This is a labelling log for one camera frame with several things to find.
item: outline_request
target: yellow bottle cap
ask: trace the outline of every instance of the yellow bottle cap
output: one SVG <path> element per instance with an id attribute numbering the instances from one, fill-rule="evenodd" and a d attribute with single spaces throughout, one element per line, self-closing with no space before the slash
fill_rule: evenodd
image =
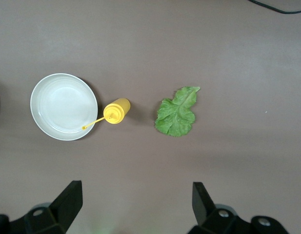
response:
<path id="1" fill-rule="evenodd" d="M 131 104 L 128 99 L 119 98 L 105 107 L 103 116 L 109 123 L 117 124 L 124 119 L 130 108 Z"/>

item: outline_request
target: leaf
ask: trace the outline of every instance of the leaf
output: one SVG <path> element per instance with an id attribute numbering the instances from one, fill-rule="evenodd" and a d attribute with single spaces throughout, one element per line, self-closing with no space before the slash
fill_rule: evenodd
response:
<path id="1" fill-rule="evenodd" d="M 190 107 L 196 103 L 196 92 L 200 87 L 183 87 L 175 93 L 174 99 L 165 98 L 158 109 L 155 121 L 156 129 L 168 136 L 186 135 L 195 122 L 195 115 Z"/>

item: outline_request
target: plate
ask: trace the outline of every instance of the plate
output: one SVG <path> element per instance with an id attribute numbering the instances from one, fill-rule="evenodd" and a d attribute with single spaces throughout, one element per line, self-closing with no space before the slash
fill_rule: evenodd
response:
<path id="1" fill-rule="evenodd" d="M 97 119 L 98 105 L 91 88 L 73 75 L 57 73 L 35 86 L 30 101 L 35 123 L 58 140 L 79 139 L 93 128 L 82 130 Z"/>

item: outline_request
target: screw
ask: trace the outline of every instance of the screw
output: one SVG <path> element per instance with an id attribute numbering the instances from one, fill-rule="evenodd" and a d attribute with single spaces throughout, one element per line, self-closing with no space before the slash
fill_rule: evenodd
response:
<path id="1" fill-rule="evenodd" d="M 220 211 L 219 211 L 219 215 L 222 216 L 222 217 L 224 217 L 224 218 L 229 217 L 228 212 L 225 211 L 225 210 L 220 210 Z"/>
<path id="2" fill-rule="evenodd" d="M 38 216 L 43 213 L 43 210 L 36 210 L 33 212 L 33 216 Z"/>
<path id="3" fill-rule="evenodd" d="M 259 218 L 258 221 L 263 226 L 266 226 L 266 227 L 271 226 L 271 223 L 266 218 Z"/>

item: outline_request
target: gray table surface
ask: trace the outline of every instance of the gray table surface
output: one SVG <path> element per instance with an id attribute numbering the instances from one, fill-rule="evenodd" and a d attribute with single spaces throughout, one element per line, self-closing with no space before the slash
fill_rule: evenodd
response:
<path id="1" fill-rule="evenodd" d="M 132 108 L 80 140 L 53 139 L 30 112 L 53 73 Z M 183 86 L 201 87 L 197 121 L 165 136 L 156 110 Z M 185 234 L 193 181 L 246 221 L 301 234 L 301 14 L 247 0 L 0 0 L 0 213 L 16 219 L 72 180 L 84 204 L 68 234 Z"/>

